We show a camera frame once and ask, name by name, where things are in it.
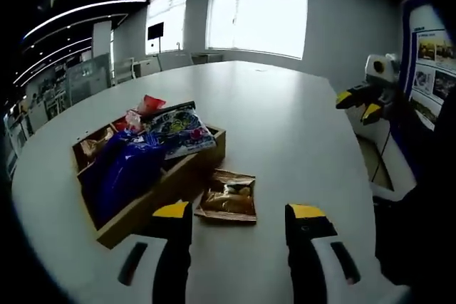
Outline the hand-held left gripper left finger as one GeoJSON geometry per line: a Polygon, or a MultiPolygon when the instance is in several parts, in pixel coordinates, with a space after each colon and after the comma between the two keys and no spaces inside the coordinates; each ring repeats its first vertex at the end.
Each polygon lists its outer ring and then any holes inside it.
{"type": "Polygon", "coordinates": [[[109,250],[96,273],[94,303],[184,303],[191,264],[192,204],[158,209],[139,233],[109,250]]]}

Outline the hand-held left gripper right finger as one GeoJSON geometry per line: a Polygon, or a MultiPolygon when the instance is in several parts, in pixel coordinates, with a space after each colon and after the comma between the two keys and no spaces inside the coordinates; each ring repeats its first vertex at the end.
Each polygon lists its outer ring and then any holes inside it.
{"type": "Polygon", "coordinates": [[[317,207],[284,210],[294,303],[394,303],[395,291],[368,283],[341,237],[317,207]]]}

